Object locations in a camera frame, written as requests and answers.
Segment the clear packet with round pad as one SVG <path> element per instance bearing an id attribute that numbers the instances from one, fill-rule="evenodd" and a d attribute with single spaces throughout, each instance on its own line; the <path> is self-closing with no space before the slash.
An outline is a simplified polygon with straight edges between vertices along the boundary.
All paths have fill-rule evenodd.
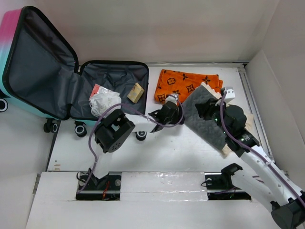
<path id="1" fill-rule="evenodd" d="M 99 94 L 100 91 L 103 91 L 104 90 L 104 87 L 98 85 L 98 84 L 95 84 L 94 87 L 93 87 L 93 90 L 91 92 L 91 95 L 89 97 L 89 101 L 93 98 L 93 96 L 95 96 L 96 94 Z"/>

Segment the grey cream fleece blanket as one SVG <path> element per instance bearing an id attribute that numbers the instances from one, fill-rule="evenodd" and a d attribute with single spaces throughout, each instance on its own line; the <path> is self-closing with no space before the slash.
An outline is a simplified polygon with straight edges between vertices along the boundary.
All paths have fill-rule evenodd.
<path id="1" fill-rule="evenodd" d="M 183 102 L 184 124 L 187 127 L 225 155 L 236 152 L 239 156 L 242 152 L 249 151 L 226 134 L 222 123 L 217 124 L 199 117 L 195 104 L 204 103 L 210 98 L 221 99 L 220 108 L 223 112 L 225 127 L 235 139 L 248 147 L 259 145 L 258 140 L 248 131 L 252 126 L 253 116 L 245 114 L 237 105 L 226 103 L 225 96 L 222 97 L 221 92 L 218 93 L 205 84 L 198 86 Z"/>

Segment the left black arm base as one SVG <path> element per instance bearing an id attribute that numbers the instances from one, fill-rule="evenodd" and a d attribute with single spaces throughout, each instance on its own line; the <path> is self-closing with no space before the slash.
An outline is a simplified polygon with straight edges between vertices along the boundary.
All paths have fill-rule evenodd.
<path id="1" fill-rule="evenodd" d="M 83 191 L 80 191 L 85 184 L 87 174 L 78 175 L 78 188 L 76 200 L 80 201 L 119 201 L 121 195 L 121 173 L 109 173 L 98 180 L 92 175 L 90 181 Z"/>

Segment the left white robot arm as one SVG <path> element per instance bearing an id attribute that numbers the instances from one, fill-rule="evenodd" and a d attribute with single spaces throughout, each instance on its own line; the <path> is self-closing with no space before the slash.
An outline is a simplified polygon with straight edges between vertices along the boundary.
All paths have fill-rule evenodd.
<path id="1" fill-rule="evenodd" d="M 116 104 L 106 110 L 90 133 L 88 145 L 94 156 L 94 163 L 89 172 L 90 184 L 95 189 L 106 185 L 106 176 L 110 169 L 112 153 L 120 149 L 129 135 L 136 133 L 142 141 L 148 133 L 156 133 L 164 128 L 182 125 L 184 109 L 179 101 L 167 101 L 161 109 L 144 115 L 126 104 Z"/>

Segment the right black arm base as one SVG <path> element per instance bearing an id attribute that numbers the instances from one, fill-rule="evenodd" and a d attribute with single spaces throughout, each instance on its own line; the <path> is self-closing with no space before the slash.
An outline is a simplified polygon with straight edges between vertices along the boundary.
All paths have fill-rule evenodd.
<path id="1" fill-rule="evenodd" d="M 232 184 L 231 176 L 243 168 L 230 164 L 220 172 L 206 172 L 201 186 L 206 188 L 208 200 L 252 200 L 251 196 Z"/>

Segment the white drawstring bag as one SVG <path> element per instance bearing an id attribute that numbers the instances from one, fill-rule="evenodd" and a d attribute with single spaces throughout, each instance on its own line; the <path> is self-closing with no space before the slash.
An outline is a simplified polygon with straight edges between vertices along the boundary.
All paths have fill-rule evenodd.
<path id="1" fill-rule="evenodd" d="M 120 94 L 104 87 L 103 91 L 89 101 L 91 114 L 100 117 L 107 109 L 122 102 Z"/>

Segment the small gold box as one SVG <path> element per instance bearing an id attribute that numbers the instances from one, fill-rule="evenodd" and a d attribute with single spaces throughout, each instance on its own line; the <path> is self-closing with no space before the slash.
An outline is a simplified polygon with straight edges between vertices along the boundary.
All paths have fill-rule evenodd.
<path id="1" fill-rule="evenodd" d="M 136 83 L 127 95 L 127 98 L 131 100 L 134 104 L 138 103 L 139 99 L 144 93 L 144 89 L 139 83 Z"/>

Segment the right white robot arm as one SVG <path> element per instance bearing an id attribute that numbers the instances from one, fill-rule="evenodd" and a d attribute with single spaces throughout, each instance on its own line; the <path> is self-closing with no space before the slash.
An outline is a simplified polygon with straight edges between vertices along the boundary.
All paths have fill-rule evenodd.
<path id="1" fill-rule="evenodd" d="M 257 199 L 282 229 L 295 229 L 303 224 L 305 192 L 278 168 L 258 140 L 246 130 L 247 118 L 243 109 L 226 105 L 223 97 L 211 98 L 195 107 L 200 118 L 212 120 L 222 129 L 229 148 L 262 180 L 257 183 L 242 172 L 241 166 L 233 163 L 222 169 L 221 184 L 226 188 L 240 188 Z"/>

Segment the orange patterned towel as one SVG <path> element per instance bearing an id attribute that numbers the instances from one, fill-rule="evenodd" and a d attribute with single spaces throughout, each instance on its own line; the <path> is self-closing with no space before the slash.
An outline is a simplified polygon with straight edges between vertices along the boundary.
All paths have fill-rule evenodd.
<path id="1" fill-rule="evenodd" d="M 223 86 L 223 81 L 217 74 L 206 75 L 163 69 L 158 79 L 154 100 L 163 104 L 167 95 L 177 94 L 180 102 L 184 102 L 202 83 L 210 86 L 218 93 Z"/>

